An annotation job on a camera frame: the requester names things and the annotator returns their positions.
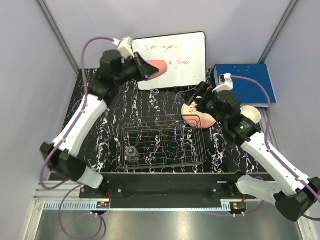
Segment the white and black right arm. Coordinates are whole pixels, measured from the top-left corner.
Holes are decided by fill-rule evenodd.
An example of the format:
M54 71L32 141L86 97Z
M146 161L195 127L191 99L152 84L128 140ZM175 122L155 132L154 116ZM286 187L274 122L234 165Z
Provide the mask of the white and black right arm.
M257 121L241 113L241 102L231 83L213 88L202 81L195 87L186 105L211 115L224 135L251 155L274 179L274 183L256 179L248 174L227 185L228 195L239 198L250 195L268 202L289 221L296 222L306 215L320 199L319 177L309 177L293 166L268 141Z

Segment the small whiteboard with red writing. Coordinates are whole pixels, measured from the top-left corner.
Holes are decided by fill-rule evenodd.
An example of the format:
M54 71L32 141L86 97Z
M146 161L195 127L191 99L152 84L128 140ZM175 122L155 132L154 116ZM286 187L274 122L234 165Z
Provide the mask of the small whiteboard with red writing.
M167 71L138 83L141 91L196 86L206 79L206 35L203 31L136 38L132 50L146 61L164 61Z

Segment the blue binder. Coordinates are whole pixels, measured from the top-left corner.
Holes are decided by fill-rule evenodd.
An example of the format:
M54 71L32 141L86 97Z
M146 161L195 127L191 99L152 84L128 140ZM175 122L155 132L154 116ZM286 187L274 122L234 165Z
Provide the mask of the blue binder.
M245 79L232 79L233 91L243 105L250 105L258 108L269 107L266 95L257 83L262 85L267 92L270 103L277 103L266 64L216 64L212 76L214 77L215 74L218 76L222 74L231 74L232 76L250 78L256 81L256 83L253 83Z

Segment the pink plastic cup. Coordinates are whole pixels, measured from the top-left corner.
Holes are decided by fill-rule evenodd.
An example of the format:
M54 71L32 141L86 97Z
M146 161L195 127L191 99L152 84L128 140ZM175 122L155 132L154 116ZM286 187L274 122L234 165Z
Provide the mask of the pink plastic cup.
M149 81L149 80L153 80L155 78L158 78L158 77L162 76L163 74L165 74L168 70L167 63L164 60L148 60L146 62L148 64L151 64L152 66L158 68L159 73L157 73L156 75L152 76L149 79L143 79L144 81Z

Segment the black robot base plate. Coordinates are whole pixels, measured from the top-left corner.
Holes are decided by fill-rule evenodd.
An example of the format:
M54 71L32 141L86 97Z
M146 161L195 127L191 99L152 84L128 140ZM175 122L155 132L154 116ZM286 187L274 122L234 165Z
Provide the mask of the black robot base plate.
M236 173L103 173L112 210L211 210L240 199Z

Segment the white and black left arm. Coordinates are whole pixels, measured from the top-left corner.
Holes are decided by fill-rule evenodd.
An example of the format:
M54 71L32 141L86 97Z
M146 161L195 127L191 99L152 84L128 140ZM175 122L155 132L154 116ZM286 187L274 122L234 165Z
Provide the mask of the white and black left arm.
M90 187L95 197L103 198L108 193L108 186L100 173L78 159L80 148L94 123L118 95L121 85L131 80L151 80L167 70L165 61L144 60L137 52L124 57L118 50L105 51L95 78L84 82L84 97L72 119L52 143L41 145L44 166Z

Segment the pink and cream plate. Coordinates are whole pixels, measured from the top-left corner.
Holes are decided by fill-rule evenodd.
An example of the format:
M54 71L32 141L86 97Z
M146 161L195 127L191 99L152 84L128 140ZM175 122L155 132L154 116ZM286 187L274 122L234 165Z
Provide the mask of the pink and cream plate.
M199 112L196 107L197 103L195 101L190 105L186 105L185 103L182 105L181 115L188 125L198 129L207 129L217 123L211 115Z

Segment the clear drinking glass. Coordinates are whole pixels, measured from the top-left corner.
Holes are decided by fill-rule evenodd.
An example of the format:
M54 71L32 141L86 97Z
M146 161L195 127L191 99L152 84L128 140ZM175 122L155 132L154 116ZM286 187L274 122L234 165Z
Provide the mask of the clear drinking glass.
M140 159L140 154L134 146L129 146L125 150L125 160L129 163L136 163Z

